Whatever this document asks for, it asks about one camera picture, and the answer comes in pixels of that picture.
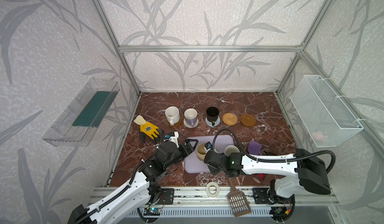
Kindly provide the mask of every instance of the cup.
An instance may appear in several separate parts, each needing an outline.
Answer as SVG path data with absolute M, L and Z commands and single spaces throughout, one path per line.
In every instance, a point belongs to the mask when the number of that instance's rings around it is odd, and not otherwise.
M 170 106 L 166 109 L 167 121 L 171 126 L 180 121 L 179 109 L 176 106 Z
M 193 108 L 189 108 L 184 112 L 185 122 L 191 127 L 195 127 L 197 123 L 197 111 Z
M 205 155 L 207 154 L 207 149 L 204 147 L 205 143 L 200 143 L 196 148 L 196 156 L 200 161 L 204 162 Z
M 211 106 L 207 108 L 207 120 L 212 123 L 212 126 L 215 125 L 215 122 L 218 119 L 219 110 L 218 108 Z
M 234 153 L 234 152 L 240 152 L 240 150 L 234 145 L 227 146 L 224 150 L 224 154 L 226 156 L 230 156 L 231 153 Z

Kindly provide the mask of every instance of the transparent plastic basket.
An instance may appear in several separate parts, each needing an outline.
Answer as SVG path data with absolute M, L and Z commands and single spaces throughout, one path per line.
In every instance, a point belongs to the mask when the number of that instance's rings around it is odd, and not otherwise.
M 317 147 L 340 145 L 363 130 L 341 97 L 319 75 L 304 75 L 290 98 Z
M 99 124 L 107 113 L 109 107 L 119 92 L 116 81 L 89 79 L 88 83 L 55 121 L 51 128 L 44 134 L 43 140 L 54 146 L 88 146 L 96 133 Z M 103 102 L 99 102 L 100 108 L 94 109 L 88 125 L 75 125 L 81 112 L 97 92 L 104 93 Z

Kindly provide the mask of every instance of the robotic arm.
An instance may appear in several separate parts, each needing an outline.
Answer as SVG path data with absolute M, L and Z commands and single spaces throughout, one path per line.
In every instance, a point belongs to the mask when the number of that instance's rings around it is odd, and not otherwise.
M 187 139 L 184 144 L 179 145 L 177 142 L 179 134 L 174 132 L 169 135 L 168 141 L 135 168 L 131 179 L 86 209 L 83 205 L 75 208 L 68 224 L 116 224 L 138 207 L 146 203 L 156 203 L 161 190 L 156 182 L 166 175 L 168 167 L 181 162 L 191 154 L 198 142 Z M 284 203 L 293 194 L 305 190 L 315 194 L 330 194 L 327 173 L 334 164 L 334 154 L 331 154 L 333 161 L 328 169 L 325 169 L 324 162 L 316 157 L 325 153 L 310 154 L 304 149 L 297 149 L 296 154 L 253 156 L 242 150 L 228 157 L 223 153 L 217 153 L 213 142 L 212 150 L 207 152 L 204 163 L 208 165 L 213 175 L 223 171 L 228 177 L 255 173 L 285 176 L 271 181 L 266 203 L 274 204 Z

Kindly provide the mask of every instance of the litter scoop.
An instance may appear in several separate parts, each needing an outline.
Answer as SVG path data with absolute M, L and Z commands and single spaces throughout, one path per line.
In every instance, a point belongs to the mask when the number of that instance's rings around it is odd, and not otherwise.
M 228 201 L 231 205 L 233 215 L 235 217 L 247 215 L 252 212 L 251 207 L 248 204 L 247 197 L 245 196 L 244 192 L 239 191 L 236 189 L 235 185 L 233 184 L 232 179 L 229 179 L 229 183 L 231 184 L 231 192 L 228 195 Z

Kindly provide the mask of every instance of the red marble tabletop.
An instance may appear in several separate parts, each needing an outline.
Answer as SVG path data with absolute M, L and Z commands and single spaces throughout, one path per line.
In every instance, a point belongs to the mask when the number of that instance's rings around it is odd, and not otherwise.
M 188 108 L 196 109 L 199 118 L 198 126 L 187 128 L 183 123 L 176 127 L 167 126 L 164 112 L 169 106 L 178 107 L 181 118 L 184 118 L 184 111 Z M 228 126 L 221 121 L 217 127 L 209 127 L 205 123 L 205 111 L 210 106 L 216 106 L 220 110 L 220 118 L 227 112 L 235 114 L 238 118 L 237 124 Z M 240 116 L 245 113 L 255 116 L 257 120 L 255 126 L 249 128 L 240 123 Z M 190 136 L 210 136 L 223 128 L 230 128 L 235 132 L 245 150 L 251 140 L 262 144 L 262 150 L 277 155 L 295 153 L 297 147 L 273 92 L 143 93 L 136 110 L 136 115 L 138 114 L 164 130 L 165 134 L 178 131 L 179 142 Z M 120 186 L 125 183 L 140 160 L 147 158 L 154 151 L 155 147 L 149 140 L 147 143 L 139 140 L 139 126 L 132 123 L 110 186 Z M 168 172 L 177 167 L 177 164 L 170 167 Z M 235 178 L 234 183 L 245 186 L 268 186 L 270 180 L 275 178 L 279 177 L 269 174 L 264 181 L 260 182 L 254 175 L 247 175 Z M 160 186 L 205 186 L 211 181 L 221 186 L 229 186 L 223 172 L 216 176 L 211 173 L 190 174 L 184 170 L 184 162 L 182 162 L 175 172 L 166 175 L 158 184 Z

